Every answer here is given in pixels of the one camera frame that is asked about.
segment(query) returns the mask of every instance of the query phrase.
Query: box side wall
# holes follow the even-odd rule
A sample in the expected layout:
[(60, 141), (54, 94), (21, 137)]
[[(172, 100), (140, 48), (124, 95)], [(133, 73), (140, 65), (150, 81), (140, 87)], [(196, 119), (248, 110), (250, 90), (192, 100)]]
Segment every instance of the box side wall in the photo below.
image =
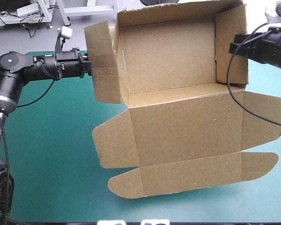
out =
[[(229, 53), (230, 43), (236, 34), (247, 33), (246, 5), (241, 5), (215, 15), (216, 67), (217, 81), (226, 83), (227, 69), (232, 54)], [(236, 56), (230, 71), (230, 82), (248, 84), (248, 59)]]
[(118, 14), (120, 27), (187, 20), (194, 17), (214, 15), (231, 5), (241, 4), (238, 0), (196, 0), (182, 4), (162, 4), (152, 7), (125, 9)]
[(120, 30), (119, 75), (129, 94), (216, 82), (214, 17)]

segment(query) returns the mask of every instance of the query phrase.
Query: table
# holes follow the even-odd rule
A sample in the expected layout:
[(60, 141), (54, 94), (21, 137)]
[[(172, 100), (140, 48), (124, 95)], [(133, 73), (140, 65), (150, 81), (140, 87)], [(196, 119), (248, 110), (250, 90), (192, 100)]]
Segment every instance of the table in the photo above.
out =
[[(32, 52), (42, 55), (49, 52)], [(281, 70), (250, 62), (247, 90), (281, 96)], [(50, 81), (23, 88), (20, 104)], [(38, 103), (17, 109), (6, 123), (15, 178), (12, 217), (21, 221), (281, 222), (281, 138), (249, 151), (273, 151), (278, 165), (261, 179), (172, 195), (124, 199), (107, 187), (130, 169), (103, 169), (92, 130), (126, 109), (96, 102), (91, 77), (58, 81)]]

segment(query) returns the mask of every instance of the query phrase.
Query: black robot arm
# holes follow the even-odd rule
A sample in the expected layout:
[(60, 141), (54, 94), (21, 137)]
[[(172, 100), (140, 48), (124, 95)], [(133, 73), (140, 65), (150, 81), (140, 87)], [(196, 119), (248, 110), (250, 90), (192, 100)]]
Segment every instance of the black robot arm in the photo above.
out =
[[(71, 34), (70, 28), (63, 27), (59, 30), (53, 55), (32, 56), (9, 52), (0, 57), (0, 143), (5, 121), (17, 108), (22, 89), (26, 84), (40, 80), (83, 78), (85, 73), (91, 75), (91, 63), (87, 54), (82, 55), (79, 48), (62, 51), (65, 40), (69, 39)], [(14, 190), (13, 177), (10, 174), (7, 176), (6, 168), (6, 161), (0, 156), (0, 218), (4, 218), (10, 212)]]
[[(276, 13), (281, 18), (281, 2), (277, 3)], [(241, 45), (249, 36), (250, 39)], [(281, 27), (270, 27), (265, 33), (238, 34), (234, 43), (231, 43), (229, 52), (233, 54), (240, 45), (237, 55), (281, 68)]]

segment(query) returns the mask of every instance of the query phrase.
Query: cardboard box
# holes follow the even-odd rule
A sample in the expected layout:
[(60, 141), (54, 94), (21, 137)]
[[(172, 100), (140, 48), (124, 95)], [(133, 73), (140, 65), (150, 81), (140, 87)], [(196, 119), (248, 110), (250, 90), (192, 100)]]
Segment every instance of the cardboard box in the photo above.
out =
[[(165, 4), (119, 12), (85, 28), (97, 101), (128, 110), (93, 137), (104, 168), (139, 167), (114, 177), (126, 198), (253, 180), (277, 163), (274, 153), (241, 153), (280, 137), (281, 127), (233, 102), (226, 72), (230, 43), (246, 32), (238, 0)], [(281, 122), (281, 98), (244, 90), (248, 60), (236, 57), (231, 83), (248, 108)]]

